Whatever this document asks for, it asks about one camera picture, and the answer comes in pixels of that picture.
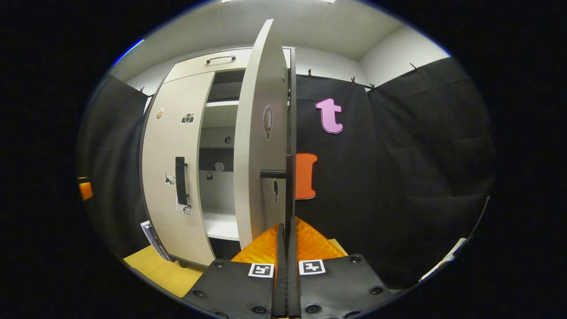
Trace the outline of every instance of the black fabric backdrop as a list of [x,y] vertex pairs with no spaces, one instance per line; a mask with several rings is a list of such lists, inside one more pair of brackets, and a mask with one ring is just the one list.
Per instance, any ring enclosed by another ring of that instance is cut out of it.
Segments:
[[111,77],[92,97],[78,137],[79,177],[91,182],[85,211],[119,258],[148,245],[139,179],[139,141],[148,96]]
[[[342,107],[341,133],[315,103]],[[390,288],[409,288],[473,229],[489,195],[494,148],[486,106],[449,57],[380,85],[298,76],[297,152],[316,154],[315,198],[296,215]]]

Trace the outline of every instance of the cabinet handle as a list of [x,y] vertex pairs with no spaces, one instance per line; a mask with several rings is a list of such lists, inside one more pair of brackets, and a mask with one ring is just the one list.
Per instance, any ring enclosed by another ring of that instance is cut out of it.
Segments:
[[[226,56],[226,57],[229,57],[229,58],[231,58],[232,60],[236,59],[235,56]],[[216,58],[224,58],[224,57],[214,57],[214,58],[210,58],[210,59],[207,60],[207,64],[209,64],[209,62],[210,62],[211,60],[214,60],[214,59],[216,59]]]
[[185,157],[175,157],[175,187],[177,189],[177,202],[180,205],[188,205],[189,194],[185,189]]

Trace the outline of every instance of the cabinet door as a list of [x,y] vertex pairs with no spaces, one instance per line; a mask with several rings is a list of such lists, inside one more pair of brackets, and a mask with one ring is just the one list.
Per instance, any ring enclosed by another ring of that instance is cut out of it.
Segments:
[[[285,219],[285,205],[274,205],[273,188],[266,187],[265,194],[260,179],[260,170],[286,168],[287,66],[272,22],[265,22],[252,48],[236,114],[234,199],[242,248],[272,226],[270,222]],[[278,188],[284,190],[285,184]]]
[[[205,232],[199,197],[199,139],[214,72],[165,83],[155,97],[142,144],[147,209],[167,252],[201,265],[215,256]],[[188,205],[177,202],[176,157],[184,157]]]

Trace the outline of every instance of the white cabinet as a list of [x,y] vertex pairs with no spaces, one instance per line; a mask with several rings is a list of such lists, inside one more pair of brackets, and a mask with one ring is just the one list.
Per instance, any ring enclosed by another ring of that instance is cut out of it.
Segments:
[[147,212],[167,253],[181,260],[209,265],[209,238],[244,248],[284,221],[285,180],[260,178],[262,169],[286,169],[288,143],[290,49],[282,50],[272,21],[251,49],[174,65],[148,112]]

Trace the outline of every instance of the drawer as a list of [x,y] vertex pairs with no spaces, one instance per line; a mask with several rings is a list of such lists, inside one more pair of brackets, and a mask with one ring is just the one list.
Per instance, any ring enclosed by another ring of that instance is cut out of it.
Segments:
[[252,49],[238,49],[211,53],[176,63],[163,83],[210,71],[244,70]]

